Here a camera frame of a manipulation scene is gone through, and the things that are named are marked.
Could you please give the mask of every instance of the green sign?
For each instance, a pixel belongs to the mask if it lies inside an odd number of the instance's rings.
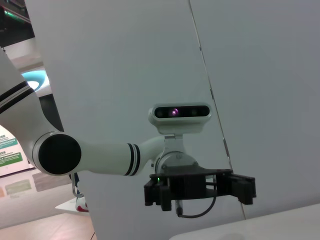
[[[0,149],[11,147],[11,146],[14,146],[14,145],[17,145],[17,144],[18,144],[17,139],[13,138],[13,139],[10,139],[10,140],[7,140],[7,141],[0,142]]]
[[[21,162],[22,160],[23,159],[22,159],[20,152],[15,153],[15,154],[11,154],[8,156],[3,156],[3,157],[0,157],[0,167],[6,166],[9,164],[14,164],[17,162]]]

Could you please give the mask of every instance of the camera lens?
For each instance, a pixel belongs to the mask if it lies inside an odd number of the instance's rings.
[[[161,110],[158,110],[155,111],[154,115],[157,117],[157,118],[162,118],[164,116],[164,113],[161,111]]]
[[[192,110],[191,110],[191,115],[192,115],[193,117],[197,116],[197,115],[198,115],[197,109],[192,109]]]
[[[179,115],[179,110],[177,108],[173,108],[169,110],[170,117],[177,117]]]

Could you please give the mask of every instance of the white wall panel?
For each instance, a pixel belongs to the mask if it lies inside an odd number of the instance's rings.
[[[63,127],[73,136],[91,143],[140,143],[158,135],[147,118],[152,105],[212,105],[185,0],[26,4]],[[201,134],[185,136],[185,147],[204,167],[229,168],[215,115]],[[195,220],[145,207],[143,185],[150,173],[149,165],[135,177],[80,173],[98,239],[165,240],[243,219],[238,200],[228,196]],[[210,202],[185,202],[185,213],[200,213]]]
[[[320,203],[320,1],[191,3],[246,215]]]

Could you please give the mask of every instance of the floor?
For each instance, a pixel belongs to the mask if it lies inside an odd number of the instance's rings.
[[[37,188],[33,176],[39,173],[35,169],[0,178],[0,229],[60,214],[55,207],[74,198],[71,184],[46,190],[38,184]]]
[[[0,240],[97,240],[89,216],[59,214],[0,229]]]

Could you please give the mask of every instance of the white robotic arm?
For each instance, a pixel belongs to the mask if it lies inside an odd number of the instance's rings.
[[[140,145],[93,145],[58,131],[44,116],[34,90],[1,50],[0,125],[18,139],[31,164],[50,175],[88,170],[133,176],[164,149],[163,137]]]
[[[232,169],[200,167],[186,154],[183,134],[200,133],[211,115],[206,103],[157,104],[150,109],[148,118],[165,137],[140,145],[90,144],[58,131],[48,122],[34,90],[0,51],[0,125],[18,139],[35,167],[57,176],[83,170],[134,176],[148,160],[153,160],[154,174],[144,185],[144,204],[156,203],[163,211],[171,211],[171,201],[175,200],[180,218],[205,215],[218,196],[232,195],[245,205],[253,204],[256,197],[253,177],[235,175]],[[203,198],[213,198],[206,211],[183,214],[182,200]]]

